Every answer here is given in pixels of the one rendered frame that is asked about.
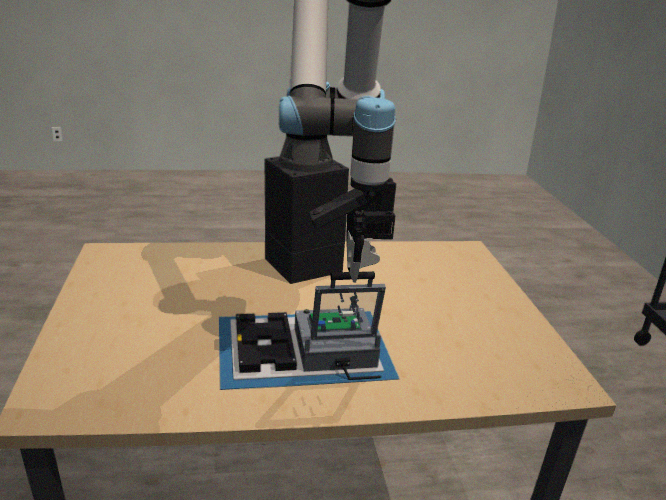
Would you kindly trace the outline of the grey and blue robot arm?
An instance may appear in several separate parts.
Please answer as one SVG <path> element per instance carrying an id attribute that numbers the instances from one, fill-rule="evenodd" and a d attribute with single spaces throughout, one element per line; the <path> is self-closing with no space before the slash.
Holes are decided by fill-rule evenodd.
<path id="1" fill-rule="evenodd" d="M 394 103 L 376 81 L 384 8 L 391 0 L 346 1 L 344 78 L 330 87 L 328 0 L 294 0 L 290 87 L 279 104 L 279 128 L 289 134 L 280 165 L 300 172 L 326 170 L 333 160 L 327 135 L 353 136 L 350 176 L 379 185 L 389 179 L 396 120 Z M 365 204 L 362 191 L 353 189 L 309 216 L 319 229 Z"/>

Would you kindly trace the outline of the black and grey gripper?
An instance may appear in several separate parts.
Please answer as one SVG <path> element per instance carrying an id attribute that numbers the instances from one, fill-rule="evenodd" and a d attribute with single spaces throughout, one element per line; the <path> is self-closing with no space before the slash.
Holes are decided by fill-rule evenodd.
<path id="1" fill-rule="evenodd" d="M 380 261 L 379 254 L 375 253 L 376 248 L 367 238 L 393 239 L 396 183 L 388 182 L 393 182 L 393 179 L 389 178 L 379 185 L 366 185 L 354 181 L 351 177 L 350 185 L 361 190 L 367 200 L 367 204 L 347 214 L 347 269 L 353 283 L 357 281 L 360 268 Z"/>

